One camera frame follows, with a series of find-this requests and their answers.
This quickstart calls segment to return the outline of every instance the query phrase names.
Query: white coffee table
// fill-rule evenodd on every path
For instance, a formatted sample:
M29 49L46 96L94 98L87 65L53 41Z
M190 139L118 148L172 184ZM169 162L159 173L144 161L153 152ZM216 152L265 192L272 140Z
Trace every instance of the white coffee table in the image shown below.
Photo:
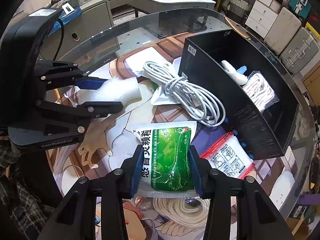
M138 17L138 11L149 14L192 7L213 10L215 3L213 0L131 0L130 5L134 8L135 15Z

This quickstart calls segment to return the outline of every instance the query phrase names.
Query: drawer knob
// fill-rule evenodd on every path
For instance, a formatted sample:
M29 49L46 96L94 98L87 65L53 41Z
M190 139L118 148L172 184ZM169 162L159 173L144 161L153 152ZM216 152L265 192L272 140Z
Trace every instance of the drawer knob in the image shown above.
M73 39L75 41L79 41L79 39L80 39L79 36L76 33L72 33L71 36L73 37Z

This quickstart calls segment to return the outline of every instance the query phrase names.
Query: white cable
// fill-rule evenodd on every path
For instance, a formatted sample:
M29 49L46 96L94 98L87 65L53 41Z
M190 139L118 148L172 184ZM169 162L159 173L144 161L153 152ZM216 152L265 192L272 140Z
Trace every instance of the white cable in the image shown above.
M193 207L185 203L184 198L153 198L155 210L172 221L185 227L203 227L206 225L210 199L196 198L201 205Z
M269 83L260 73L252 75L242 89L256 105L259 111L264 110L266 104L269 103L276 95Z
M226 117L226 111L221 101L214 94L188 82L185 77L178 76L165 65L159 65L153 61L147 61L144 64L144 72L158 85L163 84L165 95L173 96L176 101L182 104L193 119L209 127L222 124ZM198 105L202 106L202 110L197 108Z

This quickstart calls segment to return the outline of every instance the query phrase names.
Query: black box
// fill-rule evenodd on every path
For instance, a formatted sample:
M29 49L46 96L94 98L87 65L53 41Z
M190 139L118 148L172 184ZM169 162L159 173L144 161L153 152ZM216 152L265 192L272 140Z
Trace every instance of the black box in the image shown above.
M236 69L247 66L246 75L260 71L279 98L261 114L242 88L220 65L227 60ZM255 160L284 156L295 129L298 101L269 58L237 32L216 31L185 40L179 75L217 96L229 123L223 128L238 133L247 153Z

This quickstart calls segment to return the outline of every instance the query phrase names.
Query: suitcase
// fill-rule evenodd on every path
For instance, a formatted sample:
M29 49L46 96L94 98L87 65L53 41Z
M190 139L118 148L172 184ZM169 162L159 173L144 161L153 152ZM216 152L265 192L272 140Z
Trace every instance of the suitcase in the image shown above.
M281 54L285 46L300 28L301 22L287 8L283 7L269 30L264 42L277 55Z
M315 38L301 27L281 53L280 58L290 73L297 74L318 51L319 45Z

